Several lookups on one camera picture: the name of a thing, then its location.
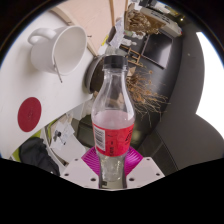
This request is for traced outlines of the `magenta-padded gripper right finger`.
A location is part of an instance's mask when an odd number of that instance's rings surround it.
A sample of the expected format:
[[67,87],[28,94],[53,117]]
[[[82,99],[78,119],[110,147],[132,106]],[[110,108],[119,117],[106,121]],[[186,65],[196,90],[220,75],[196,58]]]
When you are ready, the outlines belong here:
[[143,157],[130,147],[124,160],[126,189],[140,188],[164,177],[151,157]]

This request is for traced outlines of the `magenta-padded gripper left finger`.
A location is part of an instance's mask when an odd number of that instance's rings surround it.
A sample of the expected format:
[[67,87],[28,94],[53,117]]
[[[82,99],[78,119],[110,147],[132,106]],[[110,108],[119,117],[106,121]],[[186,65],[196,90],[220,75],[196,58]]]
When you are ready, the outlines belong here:
[[73,159],[61,177],[84,188],[98,189],[100,161],[95,148],[89,149],[81,158]]

